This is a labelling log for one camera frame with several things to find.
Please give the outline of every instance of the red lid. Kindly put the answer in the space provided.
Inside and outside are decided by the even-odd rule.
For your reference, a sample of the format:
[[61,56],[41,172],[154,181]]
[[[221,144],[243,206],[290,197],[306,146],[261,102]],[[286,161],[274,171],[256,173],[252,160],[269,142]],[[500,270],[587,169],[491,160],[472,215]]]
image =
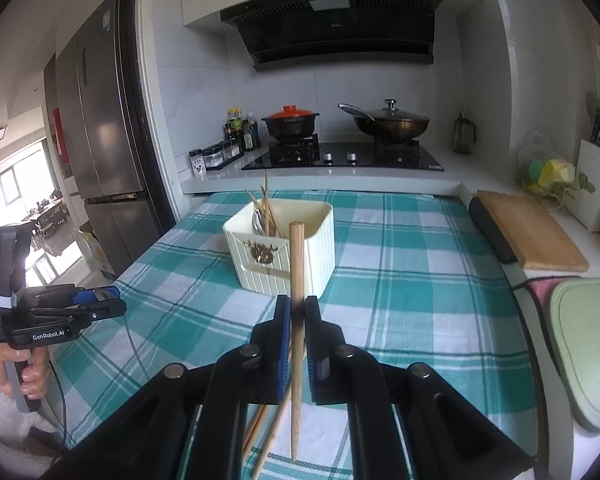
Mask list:
[[304,117],[307,115],[313,115],[311,110],[298,110],[296,105],[285,105],[282,107],[281,112],[276,112],[269,116],[269,119],[284,119],[286,117]]

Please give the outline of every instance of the pink cloth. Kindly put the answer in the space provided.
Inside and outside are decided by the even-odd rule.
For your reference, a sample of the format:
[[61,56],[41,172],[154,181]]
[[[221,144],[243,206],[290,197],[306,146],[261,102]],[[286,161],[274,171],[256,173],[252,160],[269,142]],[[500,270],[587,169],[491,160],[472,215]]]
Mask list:
[[540,278],[538,280],[532,280],[529,282],[528,286],[531,291],[538,298],[538,303],[540,308],[542,309],[542,313],[546,316],[547,306],[549,305],[549,300],[551,299],[551,293],[554,291],[554,288],[559,283],[562,283],[566,280],[572,280],[573,276],[561,276],[561,277],[550,277],[550,278]]

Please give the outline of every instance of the chopstick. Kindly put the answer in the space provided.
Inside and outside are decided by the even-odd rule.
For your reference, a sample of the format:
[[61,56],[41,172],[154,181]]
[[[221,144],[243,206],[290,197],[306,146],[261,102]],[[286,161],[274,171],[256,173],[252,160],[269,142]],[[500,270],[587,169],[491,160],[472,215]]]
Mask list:
[[[306,343],[304,344],[304,350],[302,352],[302,358],[306,354]],[[273,440],[276,437],[276,432],[278,431],[278,427],[280,425],[280,421],[282,420],[282,416],[285,414],[286,406],[289,403],[289,399],[291,398],[291,392],[293,390],[292,382],[289,381],[288,386],[286,387],[285,400],[282,401],[282,404],[278,406],[276,410],[276,415],[273,418],[271,426],[269,427],[269,431],[267,431],[267,436],[262,443],[262,451],[260,452],[260,456],[258,457],[258,461],[251,471],[251,478],[253,480],[258,480],[258,476],[262,472],[262,468],[264,467],[265,462],[267,461],[267,457],[269,456],[269,449],[271,448],[271,444],[273,444]]]
[[249,196],[249,198],[251,198],[251,201],[253,202],[253,205],[256,206],[256,209],[262,210],[260,202],[258,202],[258,199],[256,197],[254,197],[253,193],[248,189],[245,189],[244,192]]
[[269,171],[264,171],[264,232],[269,236]]
[[304,341],[304,223],[289,224],[291,274],[291,462],[296,461],[302,407],[302,342]]
[[[263,194],[265,193],[265,189],[262,186],[260,186],[260,190]],[[269,204],[269,217],[271,218],[271,221],[273,222],[273,227],[280,234],[280,227],[278,227],[278,221],[276,220],[276,217],[273,215],[273,208],[271,207],[271,202],[269,201],[268,195],[267,195],[266,202]]]
[[255,444],[255,441],[260,434],[260,428],[264,424],[264,421],[269,414],[270,404],[261,404],[258,406],[253,418],[249,422],[247,427],[247,431],[244,433],[244,447],[242,448],[242,462],[247,460],[249,453],[251,452],[251,448]]

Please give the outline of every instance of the person's hand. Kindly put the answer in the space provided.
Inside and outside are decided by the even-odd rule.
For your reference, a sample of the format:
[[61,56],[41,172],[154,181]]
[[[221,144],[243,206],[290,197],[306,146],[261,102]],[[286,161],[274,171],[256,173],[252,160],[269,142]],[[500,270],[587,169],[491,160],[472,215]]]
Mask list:
[[[33,364],[22,371],[20,389],[29,399],[42,399],[46,395],[51,370],[49,369],[49,350],[46,346],[33,348],[31,351]],[[0,343],[0,390],[5,395],[13,397],[11,384],[4,368],[5,361],[26,361],[29,359],[28,350],[14,350],[7,343]]]

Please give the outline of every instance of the french press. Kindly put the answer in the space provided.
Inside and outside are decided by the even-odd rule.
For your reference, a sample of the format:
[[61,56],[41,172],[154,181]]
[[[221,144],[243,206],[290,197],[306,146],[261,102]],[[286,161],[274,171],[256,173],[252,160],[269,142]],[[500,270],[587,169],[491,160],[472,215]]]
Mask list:
[[471,143],[476,141],[475,124],[469,119],[462,117],[462,114],[456,118],[456,135],[454,137],[454,151],[461,155],[471,154]]

